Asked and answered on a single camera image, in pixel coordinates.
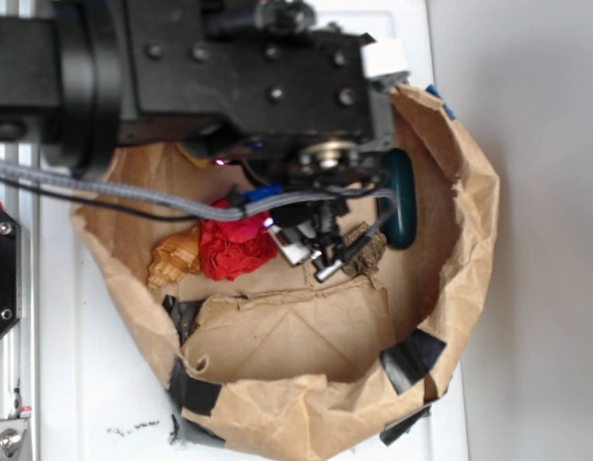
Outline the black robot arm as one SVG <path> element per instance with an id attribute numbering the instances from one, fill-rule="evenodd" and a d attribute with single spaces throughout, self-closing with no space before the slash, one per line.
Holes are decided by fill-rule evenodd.
<path id="1" fill-rule="evenodd" d="M 402 46 L 304 1 L 43 1 L 0 15 L 0 142 L 97 177 L 118 147 L 178 142 L 259 182 L 375 180 Z"/>

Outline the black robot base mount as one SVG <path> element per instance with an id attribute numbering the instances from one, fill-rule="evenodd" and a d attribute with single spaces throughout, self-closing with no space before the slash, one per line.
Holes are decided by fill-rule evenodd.
<path id="1" fill-rule="evenodd" d="M 0 341 L 20 319 L 19 225 L 0 206 Z"/>

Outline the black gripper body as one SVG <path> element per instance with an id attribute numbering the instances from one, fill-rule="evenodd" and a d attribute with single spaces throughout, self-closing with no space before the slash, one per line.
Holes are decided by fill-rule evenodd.
<path id="1" fill-rule="evenodd" d="M 376 182 L 401 46 L 304 1 L 127 1 L 122 145 L 176 141 L 260 182 Z"/>

